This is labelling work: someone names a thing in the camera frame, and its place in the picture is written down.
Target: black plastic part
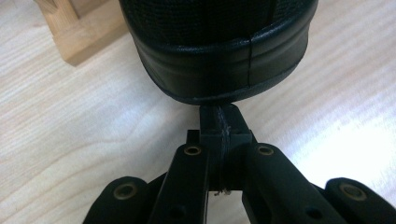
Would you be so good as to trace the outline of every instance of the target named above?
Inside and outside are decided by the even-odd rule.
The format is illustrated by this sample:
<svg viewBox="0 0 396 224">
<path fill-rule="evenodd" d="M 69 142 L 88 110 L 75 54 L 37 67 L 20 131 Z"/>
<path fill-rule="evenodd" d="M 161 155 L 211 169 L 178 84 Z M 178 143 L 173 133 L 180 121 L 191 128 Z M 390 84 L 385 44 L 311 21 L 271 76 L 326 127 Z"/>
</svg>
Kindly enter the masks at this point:
<svg viewBox="0 0 396 224">
<path fill-rule="evenodd" d="M 324 195 L 349 223 L 396 223 L 395 208 L 356 180 L 332 179 L 327 182 Z"/>
<path fill-rule="evenodd" d="M 83 223 L 147 223 L 163 179 L 164 175 L 161 175 L 149 184 L 139 178 L 129 176 L 114 180 L 106 186 L 93 203 Z M 124 200 L 117 199 L 115 190 L 125 184 L 134 186 L 133 189 L 129 189 L 134 190 L 130 192 L 133 196 Z"/>
<path fill-rule="evenodd" d="M 181 146 L 163 181 L 148 223 L 205 223 L 209 183 L 208 151 Z"/>
<path fill-rule="evenodd" d="M 272 214 L 264 223 L 346 223 L 277 147 L 252 145 L 246 166 L 244 204 L 248 210 L 256 205 L 251 198 L 262 198 Z M 250 214 L 257 218 L 254 210 Z"/>
<path fill-rule="evenodd" d="M 253 136 L 235 105 L 200 107 L 200 144 L 210 150 L 210 190 L 241 190 Z"/>
<path fill-rule="evenodd" d="M 278 148 L 257 143 L 235 105 L 200 113 L 201 131 L 188 131 L 167 174 L 111 182 L 84 223 L 205 223 L 210 189 L 241 189 L 253 224 L 396 223 L 396 210 L 357 181 L 309 183 Z"/>
<path fill-rule="evenodd" d="M 242 15 L 241 18 L 244 19 L 241 20 L 251 21 L 255 16 L 266 19 L 258 20 L 262 22 L 249 28 L 249 32 L 244 35 L 238 32 L 234 34 L 232 30 L 239 31 L 244 28 L 229 20 L 228 26 L 233 29 L 218 29 L 227 37 L 209 38 L 209 41 L 202 43 L 195 39 L 182 41 L 188 36 L 194 36 L 185 34 L 192 29 L 187 25 L 180 26 L 179 30 L 174 29 L 177 33 L 173 35 L 181 36 L 179 42 L 177 38 L 166 39 L 169 36 L 167 33 L 163 37 L 157 37 L 155 34 L 160 35 L 174 26 L 178 27 L 182 23 L 181 18 L 185 17 L 188 20 L 193 17 L 192 12 L 187 13 L 188 9 L 205 7 L 205 4 L 212 1 L 159 3 L 161 1 L 148 0 L 143 5 L 136 2 L 140 1 L 120 0 L 120 5 L 149 76 L 163 92 L 182 103 L 213 105 L 248 98 L 268 90 L 288 76 L 304 56 L 309 23 L 314 16 L 318 0 L 253 1 L 257 6 L 260 5 L 258 8 L 261 8 L 262 12 L 252 14 L 252 18 L 248 14 Z M 227 6 L 238 7 L 242 2 L 246 1 L 232 1 L 227 3 Z M 179 6 L 173 10 L 184 14 L 175 16 L 172 10 L 169 12 L 170 15 L 164 13 L 164 8 L 171 6 Z M 215 12 L 222 9 L 230 10 L 227 7 L 215 8 Z M 202 16 L 206 19 L 202 19 L 201 23 L 194 21 L 195 26 L 192 27 L 198 27 L 200 30 L 199 26 L 203 26 L 203 29 L 207 26 L 209 29 L 209 23 L 217 24 L 215 20 L 221 21 L 220 18 L 210 19 L 215 12 L 204 10 L 204 15 L 198 13 L 198 18 Z M 157 26 L 156 20 L 163 25 Z M 145 23 L 142 21 L 153 22 L 143 26 Z"/>
</svg>

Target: wood grain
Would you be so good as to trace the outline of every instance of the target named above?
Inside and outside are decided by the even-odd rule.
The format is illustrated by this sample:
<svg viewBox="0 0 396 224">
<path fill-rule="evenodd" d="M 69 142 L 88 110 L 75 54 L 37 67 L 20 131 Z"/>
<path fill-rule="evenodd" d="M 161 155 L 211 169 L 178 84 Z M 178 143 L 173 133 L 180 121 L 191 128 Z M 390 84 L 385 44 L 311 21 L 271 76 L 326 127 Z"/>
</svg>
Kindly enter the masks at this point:
<svg viewBox="0 0 396 224">
<path fill-rule="evenodd" d="M 304 59 L 237 102 L 313 183 L 357 179 L 396 205 L 396 3 L 320 1 Z M 73 67 L 33 1 L 0 2 L 0 223 L 81 223 L 112 180 L 165 172 L 198 107 L 165 96 L 124 35 Z M 208 223 L 248 223 L 240 193 Z"/>
</svg>

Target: black padding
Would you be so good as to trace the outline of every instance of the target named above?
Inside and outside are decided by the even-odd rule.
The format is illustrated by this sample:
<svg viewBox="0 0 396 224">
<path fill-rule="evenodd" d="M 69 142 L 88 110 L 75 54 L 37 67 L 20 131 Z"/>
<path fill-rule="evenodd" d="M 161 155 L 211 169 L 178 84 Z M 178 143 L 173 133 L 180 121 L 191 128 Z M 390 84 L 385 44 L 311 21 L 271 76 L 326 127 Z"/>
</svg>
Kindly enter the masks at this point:
<svg viewBox="0 0 396 224">
<path fill-rule="evenodd" d="M 140 59 L 174 99 L 224 104 L 265 91 L 303 58 L 318 0 L 120 0 Z"/>
</svg>

